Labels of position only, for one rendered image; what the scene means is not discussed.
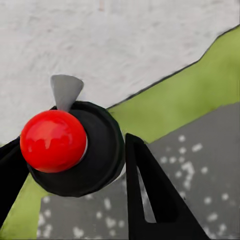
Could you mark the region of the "insectifuge atomizer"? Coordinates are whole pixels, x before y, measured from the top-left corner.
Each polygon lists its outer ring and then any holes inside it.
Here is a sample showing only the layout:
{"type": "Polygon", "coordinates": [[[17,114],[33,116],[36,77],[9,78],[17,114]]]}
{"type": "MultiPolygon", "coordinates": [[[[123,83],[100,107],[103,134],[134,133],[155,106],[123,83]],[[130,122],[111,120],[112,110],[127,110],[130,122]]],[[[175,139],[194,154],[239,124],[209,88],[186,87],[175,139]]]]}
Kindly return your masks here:
{"type": "Polygon", "coordinates": [[[20,149],[33,179],[62,197],[82,197],[126,172],[125,138],[117,120],[100,105],[76,101],[85,87],[68,74],[50,78],[56,105],[24,126],[20,149]]]}

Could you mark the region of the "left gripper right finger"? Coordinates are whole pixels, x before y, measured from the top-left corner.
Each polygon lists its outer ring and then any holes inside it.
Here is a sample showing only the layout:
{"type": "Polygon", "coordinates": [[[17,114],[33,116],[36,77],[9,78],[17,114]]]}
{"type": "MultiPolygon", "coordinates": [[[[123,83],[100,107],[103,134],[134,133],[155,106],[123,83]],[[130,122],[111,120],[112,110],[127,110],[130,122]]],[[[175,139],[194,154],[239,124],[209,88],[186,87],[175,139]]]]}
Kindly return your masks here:
{"type": "Polygon", "coordinates": [[[129,240],[210,240],[146,142],[130,133],[125,162],[129,240]],[[137,167],[156,223],[145,220],[137,167]]]}

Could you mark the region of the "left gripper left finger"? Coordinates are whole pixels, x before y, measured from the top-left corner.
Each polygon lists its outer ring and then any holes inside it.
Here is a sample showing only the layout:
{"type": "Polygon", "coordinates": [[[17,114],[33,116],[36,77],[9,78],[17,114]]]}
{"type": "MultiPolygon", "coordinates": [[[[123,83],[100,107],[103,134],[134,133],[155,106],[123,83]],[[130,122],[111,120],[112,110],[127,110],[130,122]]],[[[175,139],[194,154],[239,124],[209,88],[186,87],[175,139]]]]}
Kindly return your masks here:
{"type": "Polygon", "coordinates": [[[20,137],[0,148],[0,228],[30,171],[20,148],[20,137]]]}

